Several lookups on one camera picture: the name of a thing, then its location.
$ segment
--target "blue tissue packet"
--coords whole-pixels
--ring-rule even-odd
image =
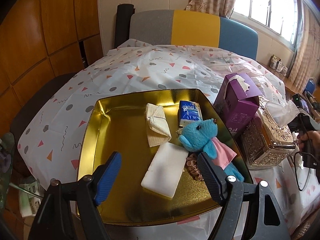
[[[179,126],[186,126],[194,121],[202,121],[200,106],[196,102],[183,101],[179,103]]]

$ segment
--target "golden tray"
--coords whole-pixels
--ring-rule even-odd
[[[126,226],[154,226],[178,222],[213,210],[214,202],[204,181],[194,180],[187,169],[181,175],[174,197],[167,198],[144,189],[141,181],[158,147],[149,147],[145,108],[161,105],[172,135],[181,146],[177,130],[179,101],[198,102],[203,119],[215,118],[217,138],[237,153],[234,165],[252,183],[239,148],[207,97],[198,89],[136,92],[99,99],[94,106],[82,144],[79,180],[104,164],[113,151],[122,156],[122,166],[106,201],[99,207],[104,223]]]

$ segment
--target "bed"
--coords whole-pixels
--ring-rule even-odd
[[[129,39],[75,74],[39,110],[17,148],[44,188],[52,179],[75,181],[82,140],[95,102],[104,97],[145,90],[198,88],[213,103],[228,73],[247,73],[269,100],[285,104],[283,82],[255,61],[257,33],[235,21],[197,12],[154,10],[132,15]],[[298,171],[303,184],[306,170]],[[290,232],[319,204],[314,174],[299,192],[287,159],[265,171],[251,171],[254,181],[269,182]],[[178,224],[119,229],[115,239],[207,239],[220,209]],[[242,212],[235,234],[241,238]]]

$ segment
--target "plush toy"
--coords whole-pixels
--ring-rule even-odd
[[[215,119],[197,121],[182,129],[179,141],[190,152],[206,152],[216,165],[224,169],[227,175],[233,175],[243,182],[244,177],[231,163],[236,153],[215,138],[217,134],[218,126]]]

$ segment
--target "pink shirt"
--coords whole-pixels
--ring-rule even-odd
[[[222,169],[225,169],[231,163],[234,157],[236,157],[236,153],[231,150],[227,145],[220,142],[217,137],[211,138],[213,145],[217,150],[217,157],[212,160],[215,165],[220,166]]]

